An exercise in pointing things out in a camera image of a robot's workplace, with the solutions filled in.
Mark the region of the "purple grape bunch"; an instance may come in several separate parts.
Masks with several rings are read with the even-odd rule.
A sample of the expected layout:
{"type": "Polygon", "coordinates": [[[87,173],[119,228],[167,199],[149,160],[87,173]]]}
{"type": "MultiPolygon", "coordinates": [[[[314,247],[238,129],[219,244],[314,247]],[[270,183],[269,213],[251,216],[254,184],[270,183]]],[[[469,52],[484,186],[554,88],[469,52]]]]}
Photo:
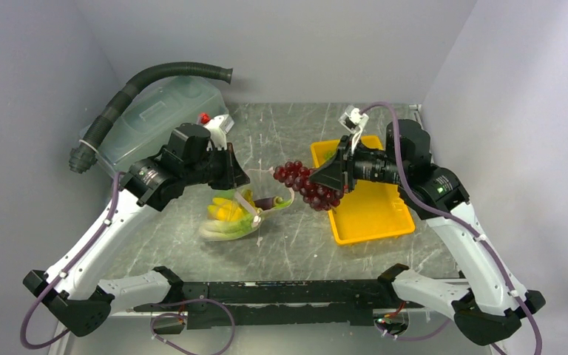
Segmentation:
{"type": "Polygon", "coordinates": [[[273,178],[283,183],[285,187],[293,189],[313,210],[334,210],[340,205],[344,194],[311,182],[309,177],[312,172],[314,169],[308,168],[299,160],[294,160],[274,167],[273,178]]]}

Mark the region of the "yellow plastic tray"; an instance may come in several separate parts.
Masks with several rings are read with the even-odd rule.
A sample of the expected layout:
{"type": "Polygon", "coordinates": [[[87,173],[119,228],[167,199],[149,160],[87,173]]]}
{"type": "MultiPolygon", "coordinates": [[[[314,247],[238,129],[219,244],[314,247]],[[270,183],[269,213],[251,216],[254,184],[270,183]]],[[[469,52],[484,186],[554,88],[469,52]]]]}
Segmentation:
{"type": "Polygon", "coordinates": [[[396,238],[415,231],[409,208],[397,186],[358,181],[328,212],[331,230],[340,246],[396,238]]]}

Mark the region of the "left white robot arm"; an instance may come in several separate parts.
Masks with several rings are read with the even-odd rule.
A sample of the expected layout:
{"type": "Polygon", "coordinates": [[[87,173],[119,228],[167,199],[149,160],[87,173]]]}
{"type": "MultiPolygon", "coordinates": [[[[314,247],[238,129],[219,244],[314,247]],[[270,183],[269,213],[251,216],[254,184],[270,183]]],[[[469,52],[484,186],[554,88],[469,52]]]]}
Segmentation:
{"type": "Polygon", "coordinates": [[[176,309],[183,281],[158,266],[136,277],[105,278],[128,239],[184,190],[207,185],[231,190],[249,182],[226,131],[214,124],[182,124],[167,144],[116,176],[106,210],[82,238],[46,271],[33,270],[24,285],[72,334],[84,337],[112,314],[145,304],[176,309]]]}

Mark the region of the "clear pink zip top bag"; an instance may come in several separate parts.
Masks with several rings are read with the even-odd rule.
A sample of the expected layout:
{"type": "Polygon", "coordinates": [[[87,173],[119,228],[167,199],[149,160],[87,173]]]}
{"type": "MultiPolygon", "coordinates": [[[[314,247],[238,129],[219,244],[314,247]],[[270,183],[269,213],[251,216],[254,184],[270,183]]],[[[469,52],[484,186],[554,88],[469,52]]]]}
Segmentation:
{"type": "Polygon", "coordinates": [[[208,219],[198,229],[207,241],[230,241],[259,229],[263,222],[288,208],[295,200],[291,188],[273,178],[274,168],[250,169],[250,183],[221,191],[207,207],[208,219]]]}

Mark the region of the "purple eggplant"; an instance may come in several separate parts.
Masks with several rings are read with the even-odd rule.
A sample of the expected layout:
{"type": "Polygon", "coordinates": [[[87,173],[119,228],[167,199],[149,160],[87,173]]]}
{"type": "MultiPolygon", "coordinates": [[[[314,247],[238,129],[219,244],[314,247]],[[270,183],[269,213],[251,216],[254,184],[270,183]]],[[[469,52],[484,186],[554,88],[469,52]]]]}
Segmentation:
{"type": "Polygon", "coordinates": [[[280,205],[281,203],[284,202],[284,199],[282,197],[279,196],[275,196],[275,197],[264,197],[261,199],[257,199],[254,200],[254,206],[258,209],[262,209],[262,210],[269,210],[269,209],[273,209],[276,206],[280,205]]]}

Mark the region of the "green grape bunch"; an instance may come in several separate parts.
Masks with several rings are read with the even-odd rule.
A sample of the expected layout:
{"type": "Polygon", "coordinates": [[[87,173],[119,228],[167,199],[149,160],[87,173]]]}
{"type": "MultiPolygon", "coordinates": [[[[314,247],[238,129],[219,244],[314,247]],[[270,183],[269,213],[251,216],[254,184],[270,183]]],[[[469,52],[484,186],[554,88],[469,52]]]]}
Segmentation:
{"type": "Polygon", "coordinates": [[[323,157],[324,157],[325,161],[329,161],[330,159],[332,159],[335,156],[335,154],[336,154],[335,150],[329,150],[323,155],[323,157]]]}

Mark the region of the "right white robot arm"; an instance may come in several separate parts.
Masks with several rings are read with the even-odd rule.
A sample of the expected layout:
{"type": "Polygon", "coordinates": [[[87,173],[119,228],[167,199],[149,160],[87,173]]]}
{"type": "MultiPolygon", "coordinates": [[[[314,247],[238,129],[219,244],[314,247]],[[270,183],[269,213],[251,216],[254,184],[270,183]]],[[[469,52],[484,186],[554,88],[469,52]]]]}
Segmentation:
{"type": "Polygon", "coordinates": [[[333,157],[310,176],[312,183],[341,193],[359,181],[389,183],[419,218],[441,238],[466,279],[458,286],[422,276],[396,264],[379,276],[378,297],[387,307],[414,302],[454,321],[477,345],[511,337],[523,319],[532,319],[545,303],[507,270],[479,224],[468,193],[449,169],[434,164],[430,136],[415,121],[387,126],[387,146],[372,149],[360,136],[363,120],[344,118],[348,130],[333,157]]]}

